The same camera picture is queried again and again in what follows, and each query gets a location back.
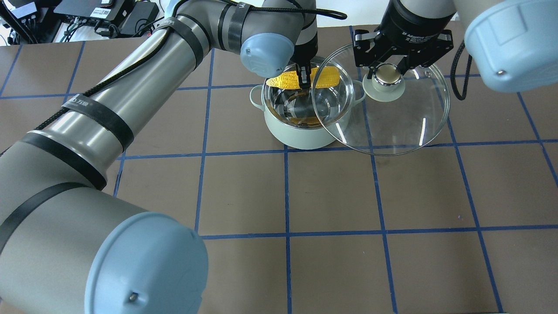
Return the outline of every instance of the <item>glass lid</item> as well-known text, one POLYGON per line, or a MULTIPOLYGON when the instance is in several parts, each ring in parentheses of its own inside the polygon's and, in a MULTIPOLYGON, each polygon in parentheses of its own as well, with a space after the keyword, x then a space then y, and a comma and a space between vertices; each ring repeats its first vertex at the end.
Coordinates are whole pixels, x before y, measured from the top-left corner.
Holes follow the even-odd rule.
POLYGON ((373 69, 357 67, 352 44, 324 60, 310 94, 315 116, 334 138, 378 156, 401 155, 427 145, 444 127, 450 109, 448 85, 436 65, 417 67, 405 75, 390 63, 373 69), (324 115, 318 97, 318 81, 331 79, 325 77, 331 75, 324 71, 328 64, 340 66, 354 85, 361 85, 342 95, 346 98, 339 99, 342 108, 337 115, 324 115))

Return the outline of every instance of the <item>glass pot lid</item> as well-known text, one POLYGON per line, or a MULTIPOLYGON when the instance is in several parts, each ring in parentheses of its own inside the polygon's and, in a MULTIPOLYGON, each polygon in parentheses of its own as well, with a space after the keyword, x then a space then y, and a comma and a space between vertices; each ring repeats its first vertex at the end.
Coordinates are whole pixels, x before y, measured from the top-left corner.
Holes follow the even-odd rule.
POLYGON ((418 67, 401 75, 389 63, 374 69, 355 65, 353 45, 341 47, 327 57, 316 72, 312 103, 320 111, 316 82, 324 65, 336 64, 351 80, 363 83, 365 97, 344 104, 338 115, 316 115, 323 127, 344 145, 366 154, 401 155, 430 143, 444 127, 450 109, 448 85, 436 65, 418 67))
MULTIPOLYGON (((316 56, 312 59, 313 71, 316 71, 324 58, 316 56)), ((338 69, 340 80, 336 86, 316 90, 317 102, 312 101, 312 89, 283 89, 267 84, 263 86, 263 102, 273 116, 282 123, 296 129, 321 129, 322 124, 318 116, 328 119, 339 116, 340 110, 347 106, 352 93, 352 83, 349 75, 339 65, 329 63, 338 69)), ((295 71, 296 65, 290 64, 284 72, 295 71)))

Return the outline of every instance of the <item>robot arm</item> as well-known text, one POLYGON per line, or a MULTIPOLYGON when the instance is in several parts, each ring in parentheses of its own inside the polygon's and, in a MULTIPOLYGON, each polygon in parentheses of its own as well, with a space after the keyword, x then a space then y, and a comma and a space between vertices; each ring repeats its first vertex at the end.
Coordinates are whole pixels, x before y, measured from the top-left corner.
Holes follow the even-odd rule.
POLYGON ((393 56, 399 57, 401 74, 430 66, 453 48, 444 28, 456 11, 488 87, 521 92, 558 82, 558 2, 553 0, 390 0, 375 33, 355 31, 356 65, 370 67, 368 79, 393 56))
POLYGON ((179 1, 103 79, 110 83, 69 100, 54 123, 0 157, 3 300, 28 314, 198 311, 208 271, 201 238, 99 190, 111 163, 212 47, 271 77, 289 62, 302 28, 315 32, 313 14, 280 12, 315 8, 314 0, 264 2, 279 12, 246 6, 179 1))
MULTIPOLYGON (((398 56, 401 74, 432 64, 453 46, 444 27, 457 8, 483 79, 495 82, 489 86, 550 84, 558 81, 556 4, 391 0, 378 32, 356 32, 357 66, 374 69, 398 56), (519 26, 503 32, 510 16, 519 26)), ((279 75, 292 60, 300 85, 308 86, 316 12, 299 7, 313 9, 315 0, 266 0, 263 9, 177 1, 105 83, 72 98, 54 123, 8 149, 0 157, 0 296, 28 314, 196 313, 208 271, 201 238, 98 190, 111 163, 213 47, 240 54, 263 77, 279 75)))

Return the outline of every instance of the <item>electronic device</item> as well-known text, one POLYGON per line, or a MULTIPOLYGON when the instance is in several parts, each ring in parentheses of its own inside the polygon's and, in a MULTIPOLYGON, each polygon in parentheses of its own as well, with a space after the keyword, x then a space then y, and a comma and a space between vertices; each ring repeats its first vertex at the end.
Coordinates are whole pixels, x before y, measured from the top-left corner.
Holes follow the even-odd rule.
POLYGON ((118 37, 134 36, 143 27, 153 22, 158 14, 159 6, 156 3, 137 1, 132 13, 128 14, 120 26, 120 34, 118 37))
POLYGON ((65 22, 70 23, 74 18, 86 19, 87 26, 95 26, 99 21, 100 27, 120 25, 125 17, 132 12, 134 0, 113 0, 110 8, 101 7, 102 0, 62 0, 55 13, 66 16, 65 22))
POLYGON ((37 8, 56 7, 61 0, 10 0, 10 3, 16 8, 34 2, 37 8))

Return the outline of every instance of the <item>black cable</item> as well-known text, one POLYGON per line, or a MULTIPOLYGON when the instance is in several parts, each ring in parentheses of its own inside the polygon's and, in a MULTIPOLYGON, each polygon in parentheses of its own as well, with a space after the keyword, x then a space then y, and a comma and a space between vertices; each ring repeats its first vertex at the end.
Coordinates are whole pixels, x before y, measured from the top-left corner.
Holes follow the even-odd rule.
MULTIPOLYGON (((25 40, 26 42, 32 43, 32 40, 29 37, 28 33, 25 31, 24 27, 17 19, 13 17, 12 12, 8 10, 6 5, 4 4, 4 1, 0 0, 0 2, 2 2, 0 4, 0 16, 6 21, 6 23, 8 23, 8 25, 12 28, 16 35, 22 37, 23 40, 25 40)), ((20 40, 18 40, 17 36, 15 36, 14 41, 17 43, 21 42, 20 40)))
POLYGON ((25 25, 23 25, 22 23, 20 23, 19 19, 12 13, 12 11, 8 10, 8 7, 6 7, 6 4, 4 3, 4 1, 2 0, 2 5, 6 8, 6 10, 8 11, 8 14, 12 17, 13 21, 18 24, 19 27, 21 27, 21 29, 23 30, 23 32, 25 33, 25 35, 27 37, 29 37, 30 44, 38 44, 39 42, 37 41, 37 38, 35 38, 35 36, 33 35, 33 33, 31 33, 31 31, 29 30, 29 28, 27 28, 25 25))
POLYGON ((82 28, 82 27, 84 27, 84 26, 85 26, 85 24, 82 23, 82 24, 78 25, 76 28, 74 28, 73 30, 71 30, 71 31, 68 33, 68 35, 66 36, 66 42, 70 42, 70 39, 74 36, 75 32, 77 32, 78 29, 80 29, 80 28, 82 28))
MULTIPOLYGON (((222 2, 231 4, 236 6, 238 2, 234 2, 231 0, 220 0, 222 2)), ((337 20, 346 20, 347 15, 345 13, 339 11, 333 11, 328 9, 300 9, 300 8, 260 8, 260 7, 251 7, 250 11, 257 11, 257 12, 283 12, 283 13, 308 13, 308 14, 316 14, 316 15, 323 15, 331 18, 335 18, 337 20)))
POLYGON ((118 26, 111 23, 108 26, 108 29, 109 29, 109 31, 113 30, 113 32, 110 33, 110 38, 116 38, 116 37, 120 36, 120 29, 118 28, 118 26))
POLYGON ((132 37, 137 37, 139 34, 145 33, 147 30, 147 28, 151 27, 153 24, 157 23, 158 21, 161 21, 164 17, 158 18, 156 20, 154 20, 153 22, 146 24, 142 29, 140 29, 139 31, 137 31, 132 37))
POLYGON ((465 100, 465 98, 467 97, 469 74, 471 72, 471 63, 473 62, 473 57, 469 55, 469 57, 467 58, 467 67, 465 68, 465 81, 463 82, 463 94, 460 94, 459 90, 457 89, 457 83, 455 81, 455 72, 457 71, 457 64, 459 63, 459 59, 461 59, 461 54, 463 53, 463 50, 465 50, 465 40, 461 42, 461 45, 459 45, 459 48, 455 53, 454 60, 451 63, 451 71, 450 71, 451 88, 454 91, 455 97, 460 101, 465 100))
MULTIPOLYGON (((159 44, 155 47, 155 49, 153 49, 153 51, 151 51, 148 55, 146 55, 143 59, 135 62, 134 64, 130 65, 129 67, 123 69, 122 71, 118 72, 117 74, 113 75, 112 77, 102 81, 101 83, 97 84, 96 86, 94 86, 93 88, 90 88, 88 91, 86 91, 85 93, 83 93, 84 96, 86 97, 90 97, 98 92, 100 92, 101 90, 103 90, 106 86, 114 83, 116 80, 118 80, 119 78, 123 77, 124 75, 130 73, 131 71, 135 70, 136 68, 138 68, 140 65, 144 64, 145 62, 147 62, 149 59, 151 59, 154 55, 157 54, 157 52, 159 52, 161 50, 161 48, 163 47, 163 45, 165 44, 165 42, 167 41, 167 39, 169 38, 169 34, 170 32, 168 30, 165 30, 165 34, 163 35, 163 37, 161 38, 161 40, 159 41, 159 44)), ((53 123, 54 121, 56 121, 58 118, 60 118, 63 114, 67 113, 69 111, 68 108, 63 107, 62 109, 58 110, 54 115, 52 115, 50 118, 48 118, 47 120, 45 120, 45 122, 41 123, 39 126, 37 126, 35 128, 35 130, 43 130, 45 127, 49 126, 49 124, 53 123)))
POLYGON ((112 77, 110 77, 110 78, 102 81, 101 83, 97 84, 95 87, 93 87, 93 88, 89 89, 88 91, 86 91, 85 93, 83 93, 83 95, 86 96, 86 97, 90 97, 90 96, 100 92, 106 86, 114 83, 119 78, 123 77, 124 75, 126 75, 126 74, 130 73, 131 71, 135 70, 136 68, 138 68, 140 65, 149 61, 153 56, 155 56, 157 54, 157 52, 159 52, 161 50, 161 48, 163 48, 163 45, 166 43, 167 39, 169 38, 169 35, 170 35, 170 31, 165 30, 165 33, 163 34, 163 37, 159 41, 159 44, 148 55, 143 57, 141 60, 138 60, 134 64, 130 65, 129 67, 123 69, 122 71, 118 72, 117 74, 113 75, 112 77))
POLYGON ((142 21, 145 21, 146 23, 149 22, 149 20, 146 19, 146 18, 140 18, 139 20, 136 21, 136 26, 134 27, 134 32, 138 31, 138 23, 140 23, 142 21))

